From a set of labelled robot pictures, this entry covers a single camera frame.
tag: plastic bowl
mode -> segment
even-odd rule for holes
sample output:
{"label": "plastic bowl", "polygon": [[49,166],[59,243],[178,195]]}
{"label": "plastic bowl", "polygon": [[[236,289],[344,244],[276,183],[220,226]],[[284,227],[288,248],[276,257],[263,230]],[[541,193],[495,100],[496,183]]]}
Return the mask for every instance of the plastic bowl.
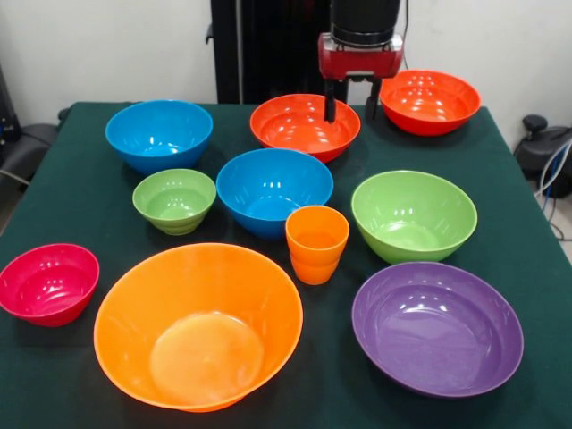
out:
{"label": "plastic bowl", "polygon": [[390,264],[440,261],[476,228],[462,189],[426,172],[382,172],[354,191],[351,209],[366,243]]}
{"label": "plastic bowl", "polygon": [[400,264],[374,274],[357,292],[351,319],[376,366],[429,396],[491,391],[523,356],[522,328],[507,300],[449,265]]}
{"label": "plastic bowl", "polygon": [[121,110],[107,123],[105,136],[128,165],[149,175],[190,168],[203,155],[213,118],[186,101],[156,100]]}
{"label": "plastic bowl", "polygon": [[49,244],[16,257],[0,273],[0,306],[40,326],[75,320],[88,306],[99,263],[86,248]]}
{"label": "plastic bowl", "polygon": [[330,170],[310,155],[289,149],[258,149],[229,161],[216,189],[232,217],[262,239],[286,234],[290,213],[324,205],[333,192]]}
{"label": "plastic bowl", "polygon": [[419,136],[441,136],[459,128],[481,105],[476,89],[438,71],[401,71],[384,79],[383,110],[398,127]]}
{"label": "plastic bowl", "polygon": [[137,211],[169,235],[196,230],[215,199],[216,186],[211,178],[186,169],[156,172],[133,191]]}
{"label": "plastic bowl", "polygon": [[268,382],[302,330],[300,296],[269,258],[230,244],[172,248],[109,291],[94,329],[97,360],[136,400],[225,408]]}
{"label": "plastic bowl", "polygon": [[359,116],[336,100],[336,120],[324,121],[324,96],[291,94],[261,104],[250,116],[250,129],[265,147],[295,149],[328,163],[341,155],[359,133]]}

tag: table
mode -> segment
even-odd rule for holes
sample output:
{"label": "table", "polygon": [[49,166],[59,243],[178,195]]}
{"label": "table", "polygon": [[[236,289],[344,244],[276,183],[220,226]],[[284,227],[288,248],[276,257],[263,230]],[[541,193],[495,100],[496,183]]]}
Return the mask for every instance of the table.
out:
{"label": "table", "polygon": [[[572,427],[572,269],[543,219],[488,110],[449,136],[422,139],[383,114],[363,124],[353,146],[329,164],[330,205],[349,219],[349,243],[323,287],[297,282],[305,309],[299,345],[271,382],[237,405],[193,415],[127,397],[100,370],[92,346],[98,306],[139,261],[200,241],[239,243],[293,272],[283,242],[242,230],[217,201],[189,236],[169,237],[131,205],[141,177],[106,143],[109,118],[126,104],[74,105],[4,236],[0,266],[50,242],[74,242],[99,258],[101,277],[75,323],[47,329],[0,312],[0,425],[3,428],[559,428]],[[214,132],[199,163],[215,179],[229,159],[258,147],[254,106],[206,105]],[[363,117],[363,109],[356,108]],[[521,367],[503,387],[468,400],[436,400],[402,389],[359,348],[350,307],[362,282],[386,264],[361,239],[349,199],[366,177],[417,169],[457,183],[475,201],[475,235],[445,262],[482,277],[517,311],[526,337]]]}

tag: orange bowl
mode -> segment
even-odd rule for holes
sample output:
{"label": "orange bowl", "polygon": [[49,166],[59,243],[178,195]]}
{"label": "orange bowl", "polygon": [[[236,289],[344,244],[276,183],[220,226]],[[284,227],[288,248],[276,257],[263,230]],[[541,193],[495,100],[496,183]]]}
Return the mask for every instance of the orange bowl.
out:
{"label": "orange bowl", "polygon": [[295,149],[323,163],[337,158],[359,133],[358,114],[336,100],[336,120],[324,120],[324,96],[290,94],[261,104],[250,129],[264,147]]}
{"label": "orange bowl", "polygon": [[298,291],[276,263],[201,243],[128,271],[99,308],[94,346],[104,373],[132,398],[207,412],[270,380],[301,330]]}
{"label": "orange bowl", "polygon": [[441,136],[456,130],[481,105],[476,89],[439,71],[401,71],[383,80],[383,110],[402,130],[418,136]]}

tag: green bowl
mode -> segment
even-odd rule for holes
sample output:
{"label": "green bowl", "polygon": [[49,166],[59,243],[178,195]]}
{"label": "green bowl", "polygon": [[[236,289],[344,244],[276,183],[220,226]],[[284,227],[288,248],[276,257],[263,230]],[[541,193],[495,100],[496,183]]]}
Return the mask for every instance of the green bowl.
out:
{"label": "green bowl", "polygon": [[133,191],[137,211],[169,235],[196,230],[215,199],[215,183],[201,172],[186,169],[156,172]]}
{"label": "green bowl", "polygon": [[354,191],[351,210],[364,240],[390,264],[440,261],[476,228],[471,198],[426,172],[382,172]]}

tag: robotic arm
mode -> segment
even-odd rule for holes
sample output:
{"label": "robotic arm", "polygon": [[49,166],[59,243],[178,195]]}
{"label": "robotic arm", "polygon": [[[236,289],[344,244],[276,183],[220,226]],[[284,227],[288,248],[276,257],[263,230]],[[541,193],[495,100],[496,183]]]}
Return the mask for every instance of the robotic arm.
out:
{"label": "robotic arm", "polygon": [[326,121],[336,117],[336,80],[371,82],[366,111],[375,117],[382,79],[395,76],[403,58],[403,39],[393,34],[399,11],[400,0],[332,0],[330,32],[318,39]]}

